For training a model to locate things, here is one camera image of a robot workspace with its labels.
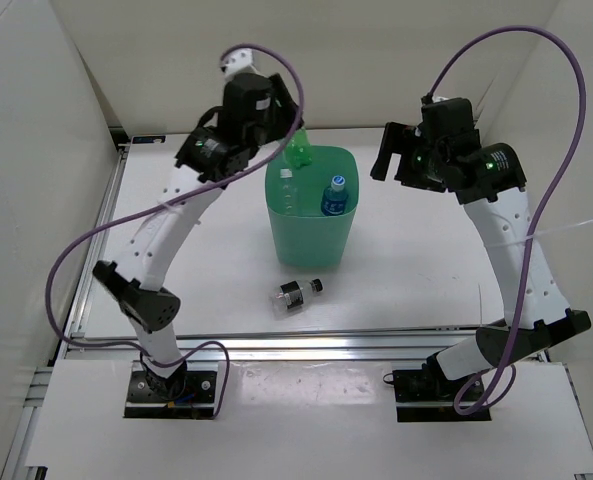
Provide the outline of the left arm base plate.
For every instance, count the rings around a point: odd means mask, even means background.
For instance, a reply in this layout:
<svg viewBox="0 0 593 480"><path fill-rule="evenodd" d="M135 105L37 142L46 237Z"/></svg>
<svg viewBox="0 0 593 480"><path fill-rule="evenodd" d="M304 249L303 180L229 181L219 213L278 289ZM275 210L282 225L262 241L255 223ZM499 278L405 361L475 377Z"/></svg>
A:
<svg viewBox="0 0 593 480"><path fill-rule="evenodd" d="M132 363L125 396L126 419L210 420L216 406L216 367L186 365L160 379L140 362Z"/></svg>

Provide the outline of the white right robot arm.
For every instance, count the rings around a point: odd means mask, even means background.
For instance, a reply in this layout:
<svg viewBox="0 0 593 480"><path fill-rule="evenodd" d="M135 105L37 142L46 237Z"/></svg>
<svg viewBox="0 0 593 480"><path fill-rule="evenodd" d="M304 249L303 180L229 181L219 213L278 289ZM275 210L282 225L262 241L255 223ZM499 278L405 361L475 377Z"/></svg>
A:
<svg viewBox="0 0 593 480"><path fill-rule="evenodd" d="M454 194L483 242L504 308L501 320L426 360L421 385L446 400L465 378L497 367L506 349L515 363L588 331L591 320L570 306L542 247L528 237L532 216L515 150L506 143L482 145L465 98L427 103L421 115L417 126L386 124L370 175L384 180L399 155L395 179L401 185Z"/></svg>

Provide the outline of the clear unlabelled plastic bottle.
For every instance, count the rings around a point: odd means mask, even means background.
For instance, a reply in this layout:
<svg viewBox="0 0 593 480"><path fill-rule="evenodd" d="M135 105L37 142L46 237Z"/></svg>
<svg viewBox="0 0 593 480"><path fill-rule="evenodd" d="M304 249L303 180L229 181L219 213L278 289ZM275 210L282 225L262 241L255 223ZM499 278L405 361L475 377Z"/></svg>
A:
<svg viewBox="0 0 593 480"><path fill-rule="evenodd" d="M294 174L289 168L282 168L279 172L279 196L283 215L295 216L298 214L298 189Z"/></svg>

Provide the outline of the dark blue label bottle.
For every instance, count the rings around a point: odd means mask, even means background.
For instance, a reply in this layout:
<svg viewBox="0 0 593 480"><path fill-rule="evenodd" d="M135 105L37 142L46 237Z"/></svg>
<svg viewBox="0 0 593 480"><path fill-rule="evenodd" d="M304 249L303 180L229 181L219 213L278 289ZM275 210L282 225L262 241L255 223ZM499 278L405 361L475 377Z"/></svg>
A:
<svg viewBox="0 0 593 480"><path fill-rule="evenodd" d="M347 210L349 198L345 177L335 175L323 191L320 205L322 214L324 216L343 215Z"/></svg>

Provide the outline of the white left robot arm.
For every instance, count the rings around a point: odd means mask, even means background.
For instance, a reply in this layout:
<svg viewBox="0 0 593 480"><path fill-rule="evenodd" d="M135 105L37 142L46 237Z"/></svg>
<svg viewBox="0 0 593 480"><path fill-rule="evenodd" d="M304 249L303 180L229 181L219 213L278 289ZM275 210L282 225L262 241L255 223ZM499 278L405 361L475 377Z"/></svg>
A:
<svg viewBox="0 0 593 480"><path fill-rule="evenodd" d="M239 73L221 105L205 112L175 156L160 201L125 248L98 261L95 279L129 319L149 388L173 401L189 391L187 366L172 321L181 301L164 286L167 271L200 216L223 191L220 181L243 171L259 149L283 139L297 104L278 74Z"/></svg>

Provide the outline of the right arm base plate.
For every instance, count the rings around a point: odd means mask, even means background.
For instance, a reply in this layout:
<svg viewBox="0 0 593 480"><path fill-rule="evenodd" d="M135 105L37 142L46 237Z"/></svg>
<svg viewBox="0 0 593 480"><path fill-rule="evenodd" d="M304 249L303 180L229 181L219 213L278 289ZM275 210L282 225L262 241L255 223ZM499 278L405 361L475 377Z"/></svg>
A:
<svg viewBox="0 0 593 480"><path fill-rule="evenodd" d="M426 367L393 370L383 381L394 388L399 423L485 422L491 420L488 410L468 416L459 415L453 403L466 379L440 381Z"/></svg>

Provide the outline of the green soda bottle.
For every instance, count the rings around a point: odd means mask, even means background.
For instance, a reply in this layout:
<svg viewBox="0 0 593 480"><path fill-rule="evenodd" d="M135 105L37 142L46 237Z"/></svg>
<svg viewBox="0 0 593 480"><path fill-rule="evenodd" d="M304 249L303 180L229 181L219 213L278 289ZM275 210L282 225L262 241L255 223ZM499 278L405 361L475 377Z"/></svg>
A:
<svg viewBox="0 0 593 480"><path fill-rule="evenodd" d="M312 148L305 128L297 130L283 151L284 161L291 170L312 164Z"/></svg>

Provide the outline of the black label small bottle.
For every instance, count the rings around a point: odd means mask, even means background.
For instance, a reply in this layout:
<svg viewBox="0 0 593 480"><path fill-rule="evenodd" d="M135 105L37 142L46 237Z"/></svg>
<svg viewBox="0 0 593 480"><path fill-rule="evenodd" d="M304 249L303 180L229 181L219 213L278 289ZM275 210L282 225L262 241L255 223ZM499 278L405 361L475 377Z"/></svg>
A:
<svg viewBox="0 0 593 480"><path fill-rule="evenodd" d="M278 286L269 295L274 317L282 320L301 313L319 299L323 290L318 278L293 280Z"/></svg>

